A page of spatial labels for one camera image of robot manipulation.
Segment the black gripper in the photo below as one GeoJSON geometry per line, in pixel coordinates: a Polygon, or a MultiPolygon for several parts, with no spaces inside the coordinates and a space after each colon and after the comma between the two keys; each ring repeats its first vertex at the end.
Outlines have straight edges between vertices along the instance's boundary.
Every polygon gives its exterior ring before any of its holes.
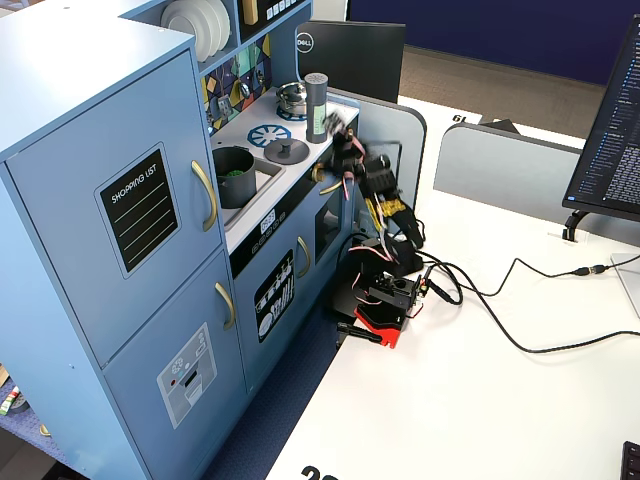
{"type": "Polygon", "coordinates": [[[331,171],[334,174],[360,174],[363,170],[362,163],[366,151],[354,136],[353,130],[347,128],[347,124],[338,112],[328,114],[323,121],[323,126],[327,135],[333,136],[331,171]]]}

